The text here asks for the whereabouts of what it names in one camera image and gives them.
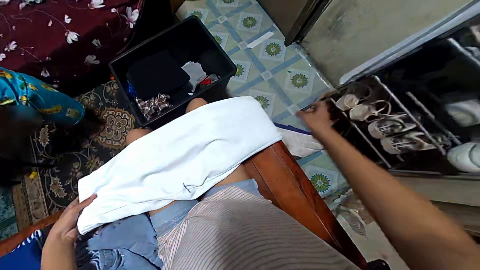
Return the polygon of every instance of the human hand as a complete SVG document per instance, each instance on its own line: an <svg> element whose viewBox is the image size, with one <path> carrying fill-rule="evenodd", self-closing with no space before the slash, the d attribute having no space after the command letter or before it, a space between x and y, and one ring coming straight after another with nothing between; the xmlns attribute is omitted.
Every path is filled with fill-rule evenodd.
<svg viewBox="0 0 480 270"><path fill-rule="evenodd" d="M63 211L60 218L55 222L50 230L49 236L52 235L56 239L67 243L74 243L77 240L77 220L80 211L90 205L96 198L96 194L92 194L88 199L79 203L78 197L71 202Z"/></svg>
<svg viewBox="0 0 480 270"><path fill-rule="evenodd" d="M314 102L310 108L300 110L296 115L304 120L311 130L330 128L332 125L328 105L325 101Z"/></svg>

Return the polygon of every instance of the wall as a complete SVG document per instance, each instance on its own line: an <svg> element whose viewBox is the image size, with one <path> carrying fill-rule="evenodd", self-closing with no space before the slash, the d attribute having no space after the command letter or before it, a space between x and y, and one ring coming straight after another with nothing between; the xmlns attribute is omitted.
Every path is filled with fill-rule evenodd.
<svg viewBox="0 0 480 270"><path fill-rule="evenodd" d="M324 76L340 77L470 0L332 0L302 46Z"/></svg>

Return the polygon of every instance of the floral fabric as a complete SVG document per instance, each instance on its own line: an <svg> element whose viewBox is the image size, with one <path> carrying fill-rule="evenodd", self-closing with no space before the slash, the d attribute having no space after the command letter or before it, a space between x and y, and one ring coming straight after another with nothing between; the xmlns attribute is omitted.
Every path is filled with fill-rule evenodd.
<svg viewBox="0 0 480 270"><path fill-rule="evenodd" d="M0 7L0 65L55 87L78 80L126 47L142 5L142 0L12 0Z"/></svg>
<svg viewBox="0 0 480 270"><path fill-rule="evenodd" d="M21 190L14 190L15 209L25 209L20 216L23 223L65 208L78 196L78 180L126 146L127 133L138 125L118 90L117 83L110 81L75 98L104 121L99 131L80 134L75 127L50 123L31 136L32 160L56 167L40 169L33 179L25 177Z"/></svg>
<svg viewBox="0 0 480 270"><path fill-rule="evenodd" d="M45 122L75 125L84 116L82 104L32 76L0 67L0 104L14 102L42 114Z"/></svg>

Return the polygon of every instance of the plastic bin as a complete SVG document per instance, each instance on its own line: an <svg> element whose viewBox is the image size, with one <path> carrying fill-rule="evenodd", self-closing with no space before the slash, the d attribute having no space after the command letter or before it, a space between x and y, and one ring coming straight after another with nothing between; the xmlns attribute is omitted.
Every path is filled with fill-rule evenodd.
<svg viewBox="0 0 480 270"><path fill-rule="evenodd" d="M216 74L220 79L208 86L199 85L193 96L188 95L191 91L186 87L173 90L170 93L170 103L173 107L147 121L138 108L135 99L127 94L126 73L131 64L163 50L168 50L180 66L188 61L198 62L207 75ZM237 70L232 60L215 41L204 24L195 16L191 16L145 40L112 60L108 65L118 82L120 92L129 101L129 107L137 123L140 126L148 125L153 128L158 128L183 115L188 103L194 98L204 98L208 102L227 98L225 88L230 77ZM159 74L158 84L152 87L158 87L160 91L162 81L168 79Z"/></svg>

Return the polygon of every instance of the patterned rug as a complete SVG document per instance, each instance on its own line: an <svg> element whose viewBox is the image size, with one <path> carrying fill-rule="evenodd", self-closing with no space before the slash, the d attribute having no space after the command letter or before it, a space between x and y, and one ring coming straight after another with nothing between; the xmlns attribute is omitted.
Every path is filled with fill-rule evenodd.
<svg viewBox="0 0 480 270"><path fill-rule="evenodd" d="M105 122L96 131L46 124L31 136L33 160L55 167L26 175L13 189L19 230L65 208L78 196L78 180L125 147L128 131L136 127L135 119L126 101L117 95L117 83L110 81L76 98Z"/></svg>
<svg viewBox="0 0 480 270"><path fill-rule="evenodd" d="M17 231L12 191L9 188L0 187L0 241Z"/></svg>

